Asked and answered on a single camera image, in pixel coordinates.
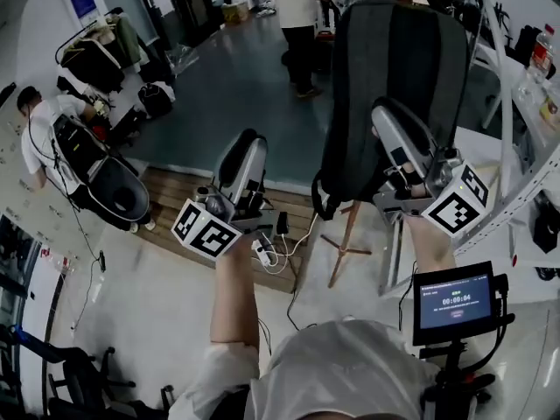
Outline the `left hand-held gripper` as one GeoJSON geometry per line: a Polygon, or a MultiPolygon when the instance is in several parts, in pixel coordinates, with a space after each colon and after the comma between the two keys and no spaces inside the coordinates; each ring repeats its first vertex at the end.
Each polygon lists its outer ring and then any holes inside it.
{"type": "Polygon", "coordinates": [[[274,208],[264,197],[266,139],[245,129],[223,151],[210,183],[187,199],[171,228],[186,249],[215,261],[240,236],[274,233],[274,208]]]}

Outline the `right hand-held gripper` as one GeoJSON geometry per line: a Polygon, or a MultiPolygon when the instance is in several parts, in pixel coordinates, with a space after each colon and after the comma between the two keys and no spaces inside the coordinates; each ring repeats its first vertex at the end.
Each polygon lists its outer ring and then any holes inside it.
{"type": "Polygon", "coordinates": [[[380,98],[371,120],[390,167],[387,184],[373,197],[388,224],[401,214],[420,216],[451,238],[468,232],[486,214],[489,189],[458,149],[438,143],[428,126],[410,109],[391,98],[380,98]],[[397,168],[411,162],[429,195],[398,199],[402,180],[397,168]]]}

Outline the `person's right hand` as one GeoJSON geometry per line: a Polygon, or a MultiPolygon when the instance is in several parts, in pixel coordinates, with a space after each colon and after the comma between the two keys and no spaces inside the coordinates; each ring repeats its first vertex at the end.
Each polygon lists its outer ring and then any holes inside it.
{"type": "Polygon", "coordinates": [[[429,195],[426,184],[411,162],[406,162],[399,166],[397,168],[397,175],[402,180],[401,186],[396,192],[399,200],[421,199],[429,195]]]}

